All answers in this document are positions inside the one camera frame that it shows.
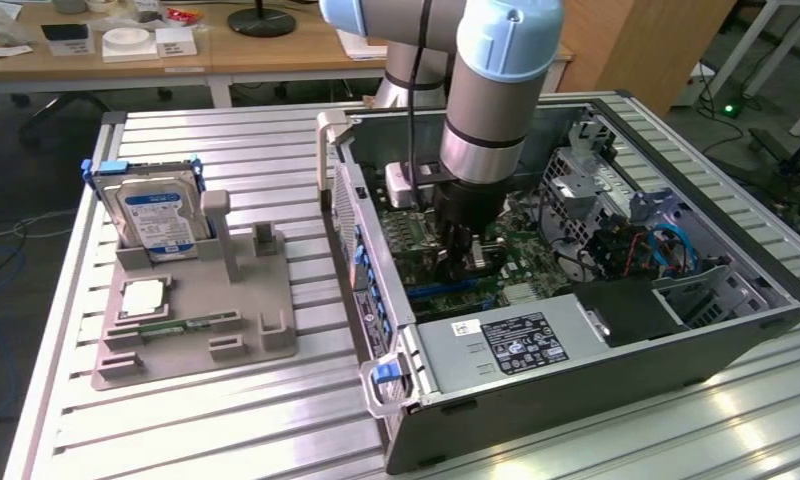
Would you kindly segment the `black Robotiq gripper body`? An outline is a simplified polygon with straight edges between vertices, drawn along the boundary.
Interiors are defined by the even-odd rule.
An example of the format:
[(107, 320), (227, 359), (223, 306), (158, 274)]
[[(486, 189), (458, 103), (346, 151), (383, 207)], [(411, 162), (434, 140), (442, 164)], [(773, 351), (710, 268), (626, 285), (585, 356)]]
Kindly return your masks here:
[(438, 235), (458, 238), (482, 235), (501, 212), (506, 184), (454, 180), (434, 185), (433, 209)]

